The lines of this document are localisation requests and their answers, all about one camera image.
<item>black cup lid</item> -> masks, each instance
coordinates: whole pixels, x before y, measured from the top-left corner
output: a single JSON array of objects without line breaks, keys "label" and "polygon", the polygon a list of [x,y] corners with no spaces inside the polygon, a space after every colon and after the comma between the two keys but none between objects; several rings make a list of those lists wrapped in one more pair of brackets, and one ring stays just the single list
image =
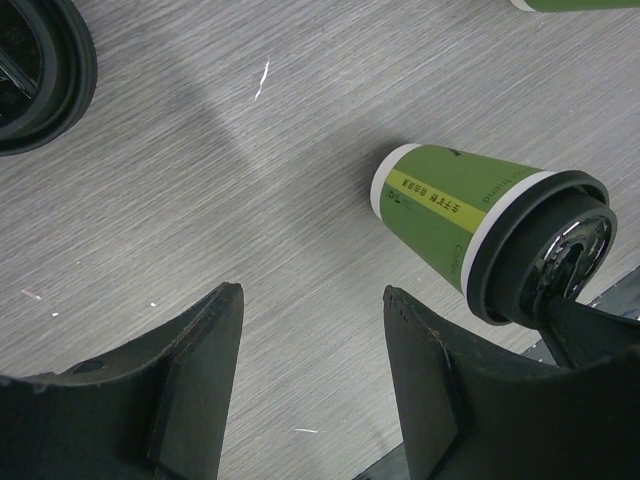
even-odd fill
[{"label": "black cup lid", "polygon": [[575,298],[608,253],[617,222],[607,203],[604,185],[579,171],[526,191],[478,251],[467,290],[472,312],[494,325],[538,328],[536,299],[551,291]]}]

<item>yellow stripe on cup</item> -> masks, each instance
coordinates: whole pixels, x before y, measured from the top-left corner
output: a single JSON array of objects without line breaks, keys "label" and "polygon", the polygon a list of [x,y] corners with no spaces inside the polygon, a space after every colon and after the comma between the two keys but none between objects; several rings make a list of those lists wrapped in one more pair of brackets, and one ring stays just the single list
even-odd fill
[{"label": "yellow stripe on cup", "polygon": [[451,223],[475,233],[486,213],[395,168],[385,183]]}]

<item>floor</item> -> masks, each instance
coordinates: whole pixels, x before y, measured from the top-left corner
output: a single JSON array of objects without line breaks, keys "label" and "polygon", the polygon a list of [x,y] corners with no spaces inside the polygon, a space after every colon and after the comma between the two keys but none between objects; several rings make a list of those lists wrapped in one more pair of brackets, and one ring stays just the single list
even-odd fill
[{"label": "floor", "polygon": [[637,13],[76,3],[99,54],[94,103],[63,138],[2,159],[0,371],[63,370],[240,282],[221,479],[349,479],[400,443],[387,284],[514,351],[533,344],[473,320],[371,212],[368,182],[399,142],[588,171],[620,229],[585,299],[640,264]]}]

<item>gray floor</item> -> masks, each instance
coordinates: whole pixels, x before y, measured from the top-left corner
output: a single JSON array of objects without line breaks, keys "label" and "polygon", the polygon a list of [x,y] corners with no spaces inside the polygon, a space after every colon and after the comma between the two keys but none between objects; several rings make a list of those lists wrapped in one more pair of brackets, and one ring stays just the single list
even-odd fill
[{"label": "gray floor", "polygon": [[222,479],[348,479],[400,442],[386,284],[515,351],[533,343],[473,321],[371,213],[367,183],[389,145],[584,169],[620,220],[585,298],[640,263],[637,13],[77,4],[99,53],[95,101],[55,143],[2,159],[0,371],[65,369],[241,282]]}]

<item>green paper cup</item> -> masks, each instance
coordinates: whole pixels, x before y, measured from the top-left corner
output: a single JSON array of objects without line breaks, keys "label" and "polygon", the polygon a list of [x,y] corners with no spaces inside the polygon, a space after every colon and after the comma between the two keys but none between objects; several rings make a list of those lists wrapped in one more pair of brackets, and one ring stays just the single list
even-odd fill
[{"label": "green paper cup", "polygon": [[527,12],[569,12],[640,7],[640,0],[511,0],[511,3]]},{"label": "green paper cup", "polygon": [[[553,202],[560,194],[564,203],[554,210]],[[535,270],[553,260],[544,255],[559,245],[568,248],[578,241],[569,235],[571,238],[562,237],[558,243],[556,237],[572,222],[595,216],[606,224],[602,229],[604,247],[596,257],[578,260],[582,266],[585,261],[599,265],[615,230],[615,216],[607,202],[604,186],[584,172],[543,171],[435,145],[397,148],[378,167],[371,185],[371,205],[387,228],[464,294],[477,316],[494,324],[513,321],[492,311],[491,304],[496,302],[487,298],[491,283],[515,282],[515,277],[507,278],[508,271],[502,272],[500,279],[491,277],[501,255],[513,256],[515,249],[515,256],[525,259],[518,268],[526,275],[522,271],[519,275],[523,288],[531,288],[531,278],[548,276]],[[542,205],[552,213],[545,210],[545,218],[553,217],[552,226],[528,231],[527,220],[536,217]],[[509,242],[516,238],[515,233],[520,235],[517,238],[527,239],[521,250],[520,244]],[[580,275],[593,274],[591,263]],[[526,323],[524,317],[521,320],[519,323]]]}]

